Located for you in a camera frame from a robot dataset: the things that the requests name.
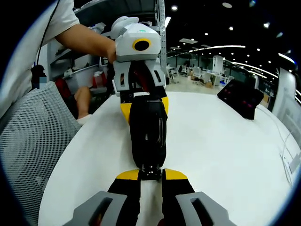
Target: cable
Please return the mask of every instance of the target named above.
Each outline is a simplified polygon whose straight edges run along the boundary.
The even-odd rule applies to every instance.
[[[264,112],[267,116],[269,116],[269,117],[273,120],[273,122],[275,123],[275,125],[277,126],[279,135],[280,135],[280,137],[281,137],[281,139],[282,139],[282,141],[283,141],[283,143],[284,143],[284,145],[283,145],[283,151],[282,151],[282,154],[280,155],[280,157],[281,157],[282,164],[283,164],[283,167],[284,167],[284,172],[285,172],[286,180],[287,180],[287,182],[288,182],[288,184],[289,184],[290,186],[293,186],[292,179],[291,179],[291,177],[289,176],[289,169],[286,167],[286,164],[285,164],[285,161],[284,161],[284,151],[285,151],[285,149],[287,149],[288,153],[290,154],[291,158],[293,159],[292,154],[290,153],[290,151],[288,150],[288,148],[287,148],[287,146],[286,146],[286,142],[287,142],[287,139],[289,138],[289,136],[292,134],[292,132],[293,132],[294,130],[290,131],[290,133],[287,135],[287,137],[285,138],[285,140],[283,140],[282,135],[281,135],[281,133],[280,133],[279,126],[277,125],[277,123],[275,122],[275,120],[274,120],[269,114],[267,114],[264,110],[262,110],[262,109],[260,109],[260,108],[258,108],[258,107],[257,107],[257,109],[261,110],[261,111]]]
[[[283,152],[282,152],[281,159],[282,159],[282,164],[283,164],[283,167],[284,167],[284,171],[285,171],[285,176],[286,176],[287,182],[289,183],[290,186],[293,186],[291,177],[287,175],[287,173],[289,173],[289,172],[288,172],[288,169],[287,169],[286,164],[284,162],[284,151],[285,151],[285,148],[286,148],[286,141],[287,141],[288,137],[291,134],[292,134],[292,131],[287,135],[287,137],[285,139],[285,143],[284,143],[284,146],[283,146]]]
[[[286,147],[286,141],[284,141],[284,139],[283,139],[283,137],[282,137],[282,135],[281,135],[281,132],[280,132],[280,129],[279,129],[279,126],[277,125],[277,123],[276,123],[276,121],[268,114],[268,113],[266,113],[264,110],[262,110],[262,109],[260,109],[259,107],[256,107],[256,109],[259,109],[259,110],[261,110],[263,113],[265,113],[267,116],[269,116],[272,120],[273,120],[273,122],[274,122],[274,124],[277,126],[277,129],[278,129],[278,132],[279,132],[279,135],[280,135],[280,137],[281,137],[281,139],[282,139],[282,141],[283,141],[283,143],[285,144],[285,148],[287,149],[287,151],[288,151],[288,153],[290,154],[290,156],[291,156],[291,158],[293,159],[293,156],[292,156],[292,154],[290,153],[290,151],[288,150],[288,148]]]
[[[42,45],[43,45],[43,41],[44,41],[44,38],[45,38],[45,35],[46,35],[46,31],[47,31],[47,29],[48,29],[48,27],[49,27],[49,25],[50,25],[50,22],[51,22],[51,19],[52,19],[53,15],[55,14],[55,11],[56,11],[56,9],[57,9],[57,7],[58,7],[58,3],[59,3],[59,2],[60,2],[60,0],[57,0],[57,4],[56,4],[56,6],[55,6],[55,9],[53,10],[53,12],[52,12],[52,14],[51,14],[51,16],[50,16],[49,21],[48,21],[48,24],[47,24],[47,26],[46,26],[46,29],[45,29],[45,31],[44,31],[43,38],[42,38],[42,41],[41,41],[41,44],[40,44],[40,48],[39,48],[38,59],[37,59],[37,65],[39,64],[40,52],[41,52],[41,48],[42,48]]]

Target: desk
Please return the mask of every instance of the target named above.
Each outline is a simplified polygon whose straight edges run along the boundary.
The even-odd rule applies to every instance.
[[[178,170],[195,191],[203,191],[226,208],[239,226],[266,226],[286,200],[290,186],[279,153],[286,127],[267,109],[253,121],[242,118],[215,95],[168,92],[167,156],[163,168]],[[287,147],[299,152],[290,136]],[[136,169],[129,126],[120,99],[111,96],[79,130],[56,164],[40,205],[39,225],[60,226],[73,210],[115,177]],[[151,225],[162,215],[160,185],[142,182],[137,225]]]

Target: metal pole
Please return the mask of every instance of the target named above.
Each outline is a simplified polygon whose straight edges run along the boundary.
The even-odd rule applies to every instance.
[[[165,29],[165,5],[164,0],[159,1],[159,26],[160,26],[160,36],[161,36],[161,70],[164,72],[166,77],[169,77],[166,69],[166,29]]]

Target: floor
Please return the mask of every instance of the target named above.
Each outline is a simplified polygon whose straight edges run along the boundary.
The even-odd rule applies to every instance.
[[[207,93],[218,94],[222,87],[207,88],[200,81],[193,81],[190,77],[177,76],[169,85],[166,86],[166,91],[190,92],[190,93]]]

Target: white t-shirt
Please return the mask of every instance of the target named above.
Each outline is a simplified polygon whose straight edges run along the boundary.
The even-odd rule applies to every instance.
[[[15,49],[0,86],[0,118],[8,108],[32,89],[30,71],[36,59],[43,34],[56,7],[54,2],[30,27]],[[60,0],[47,29],[43,45],[55,36],[79,24],[73,12],[73,0]]]

